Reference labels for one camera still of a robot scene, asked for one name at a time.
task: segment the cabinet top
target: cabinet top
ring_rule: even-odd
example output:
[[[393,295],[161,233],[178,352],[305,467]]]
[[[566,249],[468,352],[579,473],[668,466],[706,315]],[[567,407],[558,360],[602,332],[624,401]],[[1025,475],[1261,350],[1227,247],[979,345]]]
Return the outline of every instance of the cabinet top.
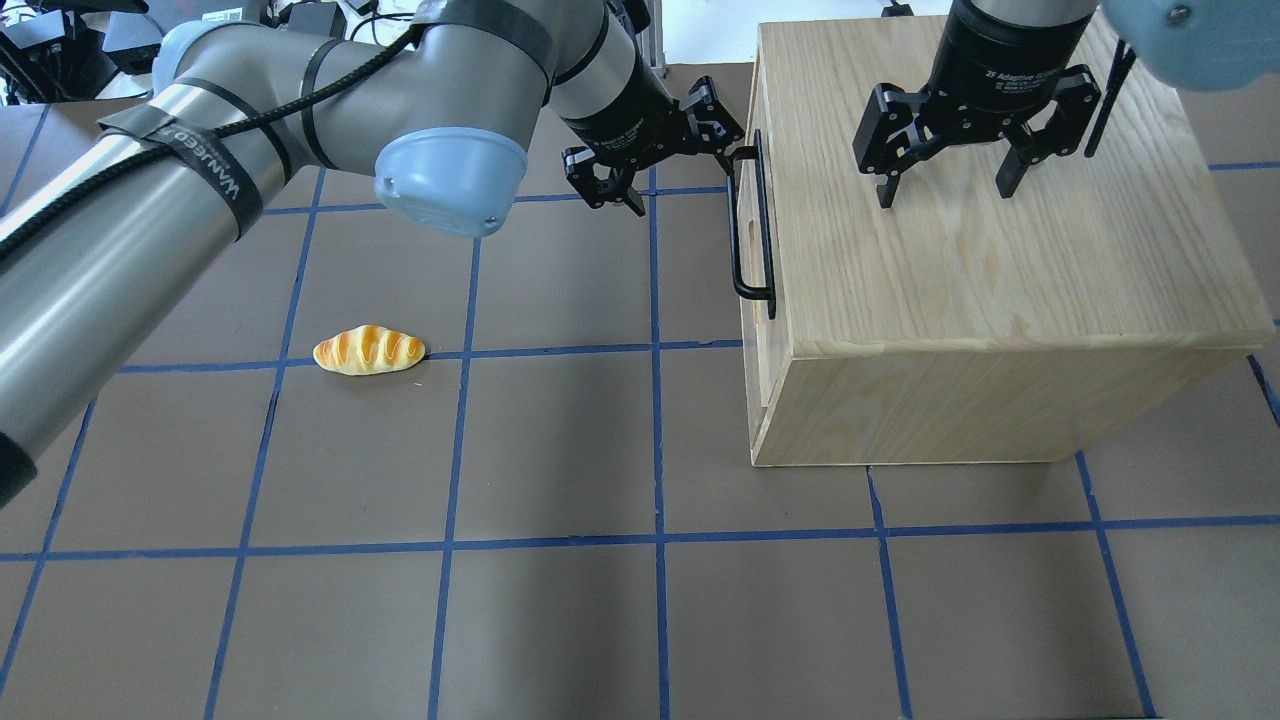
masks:
[[[1007,143],[954,147],[906,173],[882,210],[854,132],[876,83],[924,83],[943,23],[760,26],[751,117],[795,356],[1257,347],[1274,334],[1181,102],[1140,63],[1097,156],[1052,156],[1001,200]],[[1100,15],[1074,61],[1101,85],[1114,46]]]

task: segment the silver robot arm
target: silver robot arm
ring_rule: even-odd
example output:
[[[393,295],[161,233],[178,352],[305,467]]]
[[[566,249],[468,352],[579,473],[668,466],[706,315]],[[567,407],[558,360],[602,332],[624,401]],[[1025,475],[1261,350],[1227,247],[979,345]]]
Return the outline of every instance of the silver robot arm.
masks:
[[[605,187],[593,177],[593,196],[584,193],[593,205],[622,200],[627,170],[712,151],[690,140],[654,154],[672,128],[698,128],[640,61],[627,27],[637,8],[429,0],[406,51],[238,23],[172,32],[156,96],[104,119],[108,135],[0,220],[0,505],[302,165],[375,176],[393,210],[480,237],[506,219],[548,96],[586,143],[575,156],[626,181]],[[330,99],[262,127],[223,129],[375,60],[383,64]],[[718,127],[722,146],[741,137],[732,119]],[[145,161],[147,152],[155,158]],[[84,190],[122,161],[138,167]]]

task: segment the white surface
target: white surface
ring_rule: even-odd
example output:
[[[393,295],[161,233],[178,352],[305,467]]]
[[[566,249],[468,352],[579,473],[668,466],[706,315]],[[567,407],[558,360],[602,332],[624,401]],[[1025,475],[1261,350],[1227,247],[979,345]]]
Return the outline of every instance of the white surface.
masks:
[[[942,15],[951,0],[909,0],[916,15]],[[881,0],[664,0],[663,50],[667,63],[746,63],[755,60],[760,23],[878,18]]]

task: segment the cabinet side panel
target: cabinet side panel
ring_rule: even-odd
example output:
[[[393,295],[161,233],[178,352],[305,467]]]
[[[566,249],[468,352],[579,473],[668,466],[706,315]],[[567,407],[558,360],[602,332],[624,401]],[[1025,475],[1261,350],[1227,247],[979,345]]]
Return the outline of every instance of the cabinet side panel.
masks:
[[[1061,460],[1244,354],[1129,348],[795,360],[754,460]]]

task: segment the black band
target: black band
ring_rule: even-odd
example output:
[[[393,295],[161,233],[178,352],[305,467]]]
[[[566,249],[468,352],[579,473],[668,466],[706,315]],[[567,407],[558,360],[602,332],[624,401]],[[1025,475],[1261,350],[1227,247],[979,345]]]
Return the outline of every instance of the black band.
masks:
[[[36,464],[18,443],[0,432],[0,507],[36,477]]]
[[[572,68],[556,76],[556,79],[552,82],[552,85],[561,85],[573,79],[573,77],[577,76],[577,73],[585,70],[586,67],[591,64],[591,60],[594,60],[595,56],[600,54],[600,47],[604,47],[604,38],[609,37],[609,13],[605,12],[603,14],[604,14],[604,22],[600,23],[600,32],[595,35],[595,40],[591,42],[591,49],[588,50],[585,55],[582,55],[581,60],[573,63]]]
[[[311,54],[311,60],[307,63],[307,72],[302,73],[302,91],[300,97],[306,97],[311,95],[316,88],[316,77],[320,74],[320,65],[324,59],[329,56],[329,53],[342,45],[340,40],[330,40],[316,51]],[[315,155],[320,164],[329,168],[330,170],[338,169],[334,167],[333,160],[325,155],[324,149],[320,147],[320,136],[316,133],[316,117],[312,111],[314,105],[307,105],[302,109],[302,136],[307,140],[307,146],[311,147],[311,154]]]
[[[428,0],[413,15],[416,26],[466,26],[500,37],[515,45],[547,76],[556,76],[556,45],[541,23],[503,0]]]
[[[241,97],[239,95],[236,95],[234,92],[232,92],[230,90],[227,90],[225,87],[223,87],[220,85],[214,85],[214,83],[209,82],[207,79],[182,77],[182,78],[178,78],[178,79],[173,81],[173,85],[186,85],[188,87],[198,87],[200,90],[204,90],[205,92],[211,92],[211,94],[216,95],[218,97],[221,97],[223,100],[225,100],[228,105],[230,105],[230,106],[236,108],[237,110],[239,110],[246,118],[252,118],[255,115],[260,115],[261,114],[261,113],[257,111],[256,108],[253,108],[252,105],[250,105],[248,101],[244,100],[243,97]],[[293,177],[293,161],[289,160],[289,151],[284,149],[284,142],[280,140],[279,133],[276,133],[275,128],[273,128],[271,126],[262,126],[259,129],[262,131],[262,135],[266,136],[268,142],[270,142],[271,147],[275,149],[275,155],[278,158],[280,158],[280,165],[284,167],[284,177],[292,178]]]
[[[244,237],[244,232],[262,214],[262,193],[253,178],[212,132],[188,126],[151,105],[129,108],[102,118],[97,124],[137,140],[168,145],[227,202],[239,225],[239,237]]]

